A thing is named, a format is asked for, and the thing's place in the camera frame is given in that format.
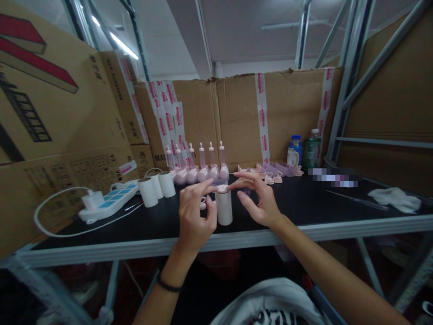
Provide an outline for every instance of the hand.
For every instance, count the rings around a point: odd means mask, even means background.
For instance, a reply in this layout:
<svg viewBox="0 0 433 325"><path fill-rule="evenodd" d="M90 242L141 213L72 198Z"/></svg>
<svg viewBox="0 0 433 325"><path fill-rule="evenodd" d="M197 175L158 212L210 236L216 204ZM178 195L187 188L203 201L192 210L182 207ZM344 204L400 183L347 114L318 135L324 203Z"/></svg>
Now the hand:
<svg viewBox="0 0 433 325"><path fill-rule="evenodd" d="M273 229L285 216L279 211L272 188L265 184L258 173L236 172L239 179L230 184L227 189L248 187L257 192L258 205L254 204L243 191L238 191L238 197L242 205L247 209L255 222Z"/></svg>
<svg viewBox="0 0 433 325"><path fill-rule="evenodd" d="M180 191L180 234L177 248L187 254L197 255L217 228L217 205L212 202L209 193L217 191L210 186L213 179L201 184L194 184ZM206 197L207 217L200 217L200 200Z"/></svg>

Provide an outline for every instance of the black bracelet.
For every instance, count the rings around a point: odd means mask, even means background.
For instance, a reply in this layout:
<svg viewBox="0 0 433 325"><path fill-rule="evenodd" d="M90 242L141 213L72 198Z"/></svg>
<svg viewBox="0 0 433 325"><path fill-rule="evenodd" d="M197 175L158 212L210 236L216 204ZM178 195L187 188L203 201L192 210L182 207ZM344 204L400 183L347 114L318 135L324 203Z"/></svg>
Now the black bracelet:
<svg viewBox="0 0 433 325"><path fill-rule="evenodd" d="M157 282L158 282L158 284L159 284L159 285L160 285L164 290L167 290L167 291L170 291L170 292L179 293L179 292L181 292L181 291L184 290L184 287L183 287L183 286L180 287L180 288L177 288L177 287L172 287L172 286L166 284L164 281L161 280L161 273L159 273L158 276L157 276Z"/></svg>

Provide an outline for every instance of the white cloth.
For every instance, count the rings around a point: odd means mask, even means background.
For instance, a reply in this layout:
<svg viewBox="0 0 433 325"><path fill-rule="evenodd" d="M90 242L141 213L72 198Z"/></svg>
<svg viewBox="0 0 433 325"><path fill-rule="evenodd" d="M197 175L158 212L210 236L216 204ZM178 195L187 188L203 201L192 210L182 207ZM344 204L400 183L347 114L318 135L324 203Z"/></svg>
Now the white cloth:
<svg viewBox="0 0 433 325"><path fill-rule="evenodd" d="M264 310L292 313L309 325L325 324L305 290L287 278L275 278L259 282L242 293L215 317L211 325L250 324ZM288 317L287 324L294 325L296 321L291 322Z"/></svg>
<svg viewBox="0 0 433 325"><path fill-rule="evenodd" d="M406 195L398 187L389 189L376 189L369 193L377 203L382 205L390 204L404 213L414 214L421 206L421 200L414 196Z"/></svg>

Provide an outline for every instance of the table surface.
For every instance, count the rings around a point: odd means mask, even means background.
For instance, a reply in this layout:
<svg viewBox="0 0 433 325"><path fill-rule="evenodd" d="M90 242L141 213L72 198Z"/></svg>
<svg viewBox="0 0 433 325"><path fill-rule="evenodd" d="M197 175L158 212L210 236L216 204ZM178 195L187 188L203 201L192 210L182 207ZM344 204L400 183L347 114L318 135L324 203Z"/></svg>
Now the table surface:
<svg viewBox="0 0 433 325"><path fill-rule="evenodd" d="M231 175L229 183L236 178ZM171 198L162 198L159 203L151 208L144 206L138 208L125 218L122 218L106 227L94 232L76 237L55 238L50 237L36 245L32 250L44 250L52 248L65 248L73 246L87 246L98 244L111 244L129 241L152 241L179 236L179 191L183 187L176 187L176 195ZM272 185L276 202L280 211L285 214L298 227L305 225L319 225L330 223L346 223L367 221L372 219L387 219L414 216L404 214L394 207L388 211L370 208L363 204L353 202L339 195L329 193L331 190L341 194L361 199L369 199L367 194L380 186L360 181L355 188L330 188L327 182L313 181L311 177L284 177L282 184ZM237 190L231 192L233 206L233 222L229 226L218 224L215 234L236 233L267 230L253 221L240 203ZM257 195L251 191L251 198L257 203ZM59 234L72 234L96 228L104 223L125 214L125 208L140 202L141 197L132 198L120 211L110 218L100 220L92 225L87 225L81 220L76 220L63 229ZM422 206L417 215L433 214L433 207Z"/></svg>

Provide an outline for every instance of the power strip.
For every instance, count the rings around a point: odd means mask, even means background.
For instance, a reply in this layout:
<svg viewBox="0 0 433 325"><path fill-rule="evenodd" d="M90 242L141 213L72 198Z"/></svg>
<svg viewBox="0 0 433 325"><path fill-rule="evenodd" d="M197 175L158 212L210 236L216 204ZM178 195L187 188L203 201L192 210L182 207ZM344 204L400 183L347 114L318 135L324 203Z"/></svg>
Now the power strip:
<svg viewBox="0 0 433 325"><path fill-rule="evenodd" d="M138 191L137 182L128 184L120 190L113 190L104 196L105 202L95 209L83 209L78 216L87 224L105 219L119 211Z"/></svg>

